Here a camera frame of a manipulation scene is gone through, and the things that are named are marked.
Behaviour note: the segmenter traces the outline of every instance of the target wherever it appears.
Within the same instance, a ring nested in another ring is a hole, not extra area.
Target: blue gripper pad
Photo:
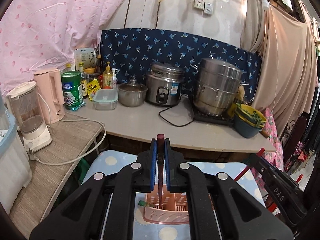
[[[167,190],[170,191],[170,172],[169,172],[170,169],[169,169],[168,148],[167,148],[166,141],[164,141],[164,165],[165,165]]]
[[[150,189],[151,191],[155,187],[156,182],[156,166],[157,166],[157,141],[153,144],[152,163],[150,168]]]

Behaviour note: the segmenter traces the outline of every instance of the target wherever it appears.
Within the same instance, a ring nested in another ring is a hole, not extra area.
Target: green tin can lid
[[[62,82],[81,81],[81,73],[79,71],[68,71],[61,75]]]

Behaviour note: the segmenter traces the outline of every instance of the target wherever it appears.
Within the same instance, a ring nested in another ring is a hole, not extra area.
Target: pink floral fabric
[[[280,140],[278,139],[277,129],[275,125],[275,120],[273,119],[272,112],[269,108],[267,108],[263,115],[266,117],[267,122],[263,128],[264,131],[266,131],[269,136],[269,141],[272,143],[272,145],[276,148],[275,152],[268,152],[264,153],[262,155],[263,158],[265,158],[271,165],[277,167],[279,170],[283,171],[284,169],[284,158],[283,158],[283,152],[282,152],[282,145],[280,143]],[[256,169],[251,168],[251,172],[259,186],[259,189],[261,191],[262,196],[264,196],[267,192],[264,189],[264,182],[261,178],[261,174],[257,172]]]
[[[123,0],[14,0],[0,22],[0,87],[6,95],[35,71],[63,69],[73,51],[99,44]]]

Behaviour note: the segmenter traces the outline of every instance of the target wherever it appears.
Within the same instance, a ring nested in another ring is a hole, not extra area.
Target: electrical outlet
[[[198,2],[195,0],[194,8],[204,10],[204,2]]]
[[[213,4],[206,2],[204,5],[204,13],[212,15],[213,14]]]

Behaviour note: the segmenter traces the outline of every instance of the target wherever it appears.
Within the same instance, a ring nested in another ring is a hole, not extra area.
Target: black power cord
[[[188,97],[188,95],[181,94],[181,95],[180,95],[180,98],[179,98],[179,102],[180,102],[182,96]],[[188,123],[186,123],[186,124],[183,124],[183,125],[176,125],[176,124],[168,121],[167,119],[165,119],[165,118],[161,115],[161,113],[163,113],[163,112],[165,112],[165,111],[167,111],[167,110],[169,110],[169,109],[171,109],[171,108],[173,108],[173,107],[175,107],[175,106],[170,106],[170,107],[168,107],[168,108],[166,108],[166,109],[164,109],[164,110],[161,110],[161,111],[159,112],[159,116],[160,116],[163,120],[165,120],[166,122],[168,122],[169,124],[171,124],[171,125],[173,125],[173,126],[175,126],[175,127],[184,127],[184,126],[187,126],[188,124],[191,124],[191,123],[195,120],[195,118],[193,117],[193,118],[192,118],[192,121],[190,121],[190,122],[188,122]]]

